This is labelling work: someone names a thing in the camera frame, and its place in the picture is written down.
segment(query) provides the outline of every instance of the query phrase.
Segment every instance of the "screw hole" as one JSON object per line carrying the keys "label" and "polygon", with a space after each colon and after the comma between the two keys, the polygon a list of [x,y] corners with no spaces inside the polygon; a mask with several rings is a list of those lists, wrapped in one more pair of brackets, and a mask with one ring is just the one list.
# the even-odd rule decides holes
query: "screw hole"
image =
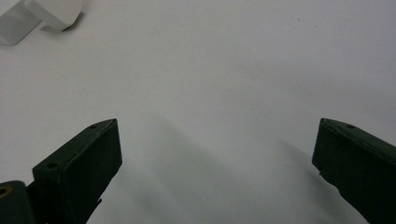
{"label": "screw hole", "polygon": [[49,168],[49,169],[54,169],[54,168],[56,168],[56,167],[58,167],[58,163],[57,162],[50,162],[48,165],[47,165],[47,168]]}
{"label": "screw hole", "polygon": [[0,198],[5,197],[5,196],[8,195],[11,191],[12,191],[12,187],[10,187],[10,186],[0,187]]}

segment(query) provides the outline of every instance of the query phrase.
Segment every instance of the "white object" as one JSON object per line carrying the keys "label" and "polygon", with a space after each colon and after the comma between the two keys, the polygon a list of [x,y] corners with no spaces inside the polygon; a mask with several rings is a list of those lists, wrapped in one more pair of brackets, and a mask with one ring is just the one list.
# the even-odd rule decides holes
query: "white object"
{"label": "white object", "polygon": [[39,22],[22,1],[0,0],[0,44],[18,44]]}
{"label": "white object", "polygon": [[82,9],[81,0],[26,0],[26,7],[56,30],[72,25]]}

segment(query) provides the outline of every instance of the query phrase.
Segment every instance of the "black plastic part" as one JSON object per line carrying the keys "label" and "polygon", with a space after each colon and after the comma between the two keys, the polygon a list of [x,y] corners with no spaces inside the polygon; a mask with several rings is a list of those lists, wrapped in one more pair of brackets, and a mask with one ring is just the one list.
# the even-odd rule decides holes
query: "black plastic part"
{"label": "black plastic part", "polygon": [[21,181],[0,184],[0,223],[35,224],[25,185]]}
{"label": "black plastic part", "polygon": [[312,162],[368,222],[396,223],[396,147],[350,124],[322,119]]}
{"label": "black plastic part", "polygon": [[82,224],[122,164],[116,119],[88,127],[35,168],[29,192],[39,218],[53,224]]}

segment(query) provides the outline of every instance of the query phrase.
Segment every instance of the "white plastic block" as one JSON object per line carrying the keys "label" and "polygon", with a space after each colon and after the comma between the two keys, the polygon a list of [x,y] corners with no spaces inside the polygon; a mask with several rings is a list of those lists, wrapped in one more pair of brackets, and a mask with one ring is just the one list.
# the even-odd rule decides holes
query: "white plastic block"
{"label": "white plastic block", "polygon": [[82,9],[81,0],[26,0],[26,7],[56,30],[72,25]]}
{"label": "white plastic block", "polygon": [[0,0],[0,44],[18,44],[39,23],[22,1]]}

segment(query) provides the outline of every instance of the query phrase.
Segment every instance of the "white surface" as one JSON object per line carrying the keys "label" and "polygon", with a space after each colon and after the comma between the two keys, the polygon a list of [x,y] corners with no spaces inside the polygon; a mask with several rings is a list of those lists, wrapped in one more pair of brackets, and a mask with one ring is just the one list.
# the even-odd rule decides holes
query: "white surface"
{"label": "white surface", "polygon": [[365,223],[311,165],[319,119],[396,145],[391,0],[95,0],[0,47],[0,181],[83,128],[124,164],[89,223]]}
{"label": "white surface", "polygon": [[81,11],[81,0],[25,0],[26,7],[52,28],[62,31],[72,25]]}
{"label": "white surface", "polygon": [[0,45],[16,45],[40,22],[23,2],[0,1]]}

